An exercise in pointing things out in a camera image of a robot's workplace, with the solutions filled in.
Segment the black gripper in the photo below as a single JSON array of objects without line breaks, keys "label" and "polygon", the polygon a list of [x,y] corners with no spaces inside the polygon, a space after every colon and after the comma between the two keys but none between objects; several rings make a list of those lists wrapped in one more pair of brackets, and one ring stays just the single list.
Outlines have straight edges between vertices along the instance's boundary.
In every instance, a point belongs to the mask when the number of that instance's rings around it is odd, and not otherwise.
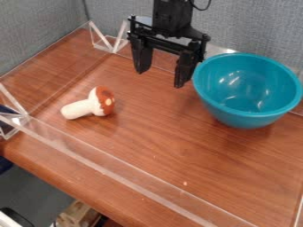
[{"label": "black gripper", "polygon": [[181,88],[192,79],[199,59],[204,57],[208,34],[192,27],[193,0],[153,0],[150,17],[130,15],[130,54],[136,72],[149,70],[152,50],[178,54],[173,87]]}]

